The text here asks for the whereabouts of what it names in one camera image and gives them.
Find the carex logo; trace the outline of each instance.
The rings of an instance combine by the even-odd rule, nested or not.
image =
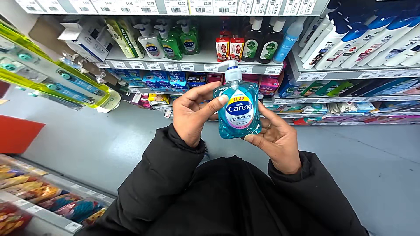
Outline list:
[[[248,101],[233,102],[226,107],[227,113],[231,115],[244,115],[250,112],[252,104]]]

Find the grey floor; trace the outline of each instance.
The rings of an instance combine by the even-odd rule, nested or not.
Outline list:
[[[109,114],[62,105],[12,89],[0,114],[45,123],[24,157],[65,176],[116,194],[141,160],[157,128],[171,123],[159,111],[123,102]],[[418,236],[420,125],[305,126],[299,148],[317,153],[362,224],[377,236]],[[262,171],[268,157],[240,139],[224,140],[207,122],[202,138],[212,158],[238,155]]]

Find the jacket cuff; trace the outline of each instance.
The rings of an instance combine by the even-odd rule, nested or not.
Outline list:
[[[300,162],[302,163],[302,167],[295,174],[288,175],[277,170],[274,167],[271,159],[268,160],[268,172],[271,172],[271,174],[274,175],[276,179],[281,180],[281,181],[291,182],[291,183],[299,182],[302,179],[305,179],[306,177],[310,176],[310,162],[304,152],[299,151],[299,159],[300,159]]]
[[[200,139],[197,147],[188,146],[176,132],[175,128],[173,127],[173,123],[165,128],[161,128],[160,130],[166,133],[166,136],[169,138],[169,140],[171,140],[181,150],[186,150],[194,154],[202,154],[205,152],[205,143],[202,139]]]

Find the hand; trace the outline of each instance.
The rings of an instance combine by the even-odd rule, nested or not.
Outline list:
[[[261,102],[258,102],[258,110],[266,117],[260,119],[261,132],[248,134],[244,139],[261,148],[277,170],[284,174],[295,174],[302,166],[296,130]]]
[[[195,87],[173,102],[173,127],[188,146],[198,145],[204,123],[207,120],[216,120],[218,115],[215,112],[227,103],[226,95],[213,99],[213,90],[220,85],[220,82],[212,82]]]

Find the blue hand wash bottle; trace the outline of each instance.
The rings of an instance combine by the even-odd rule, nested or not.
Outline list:
[[[244,137],[261,132],[258,112],[258,87],[256,83],[243,82],[236,60],[227,60],[216,67],[228,65],[226,84],[216,88],[213,96],[228,96],[228,102],[218,112],[219,133],[224,139]]]

